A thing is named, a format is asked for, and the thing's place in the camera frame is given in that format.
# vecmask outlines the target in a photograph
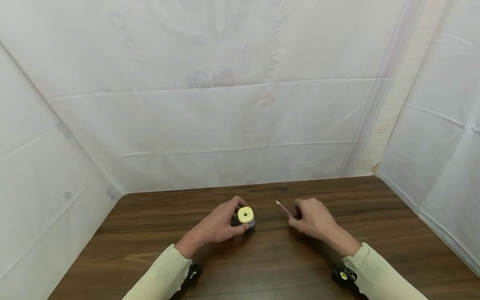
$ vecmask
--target white fabric wall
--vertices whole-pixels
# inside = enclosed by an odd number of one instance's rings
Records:
[[[452,1],[378,175],[480,276],[480,1]]]
[[[427,2],[3,1],[0,39],[123,192],[311,180],[379,162]]]
[[[0,299],[122,193],[370,175],[444,4],[0,1]]]
[[[0,299],[46,299],[120,194],[0,44]]]

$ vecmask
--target pencil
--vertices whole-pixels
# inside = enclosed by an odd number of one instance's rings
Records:
[[[278,204],[278,206],[280,206],[281,209],[283,209],[284,212],[287,213],[287,215],[294,218],[294,216],[291,214],[291,212],[289,212],[288,209],[286,209],[280,202],[278,202],[278,201],[275,201],[275,202]]]

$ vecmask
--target wrist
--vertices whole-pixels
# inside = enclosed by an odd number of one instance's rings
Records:
[[[195,253],[204,245],[206,245],[206,242],[203,235],[195,230],[190,230],[179,240],[175,248],[183,257],[192,259]]]
[[[339,225],[329,232],[325,242],[342,257],[353,256],[361,248],[361,244]]]

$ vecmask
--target yellow foam roll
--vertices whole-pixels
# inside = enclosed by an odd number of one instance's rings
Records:
[[[255,225],[253,210],[250,207],[246,206],[239,209],[238,216],[239,216],[240,223],[248,224],[250,225],[250,228],[252,228]]]

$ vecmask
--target hand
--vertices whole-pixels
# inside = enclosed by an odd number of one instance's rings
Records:
[[[208,243],[220,243],[241,235],[249,228],[248,224],[231,226],[230,220],[237,206],[247,206],[239,196],[220,204],[205,219],[187,232],[175,246],[186,258],[192,258],[195,252]]]
[[[341,228],[328,209],[315,198],[297,199],[295,205],[300,210],[302,218],[290,217],[288,224],[298,231],[322,240],[335,249],[341,256],[353,256],[361,247],[353,236]]]
[[[336,231],[338,225],[328,209],[315,198],[297,199],[295,205],[300,209],[302,218],[290,217],[288,224],[296,230],[318,240],[326,240]]]

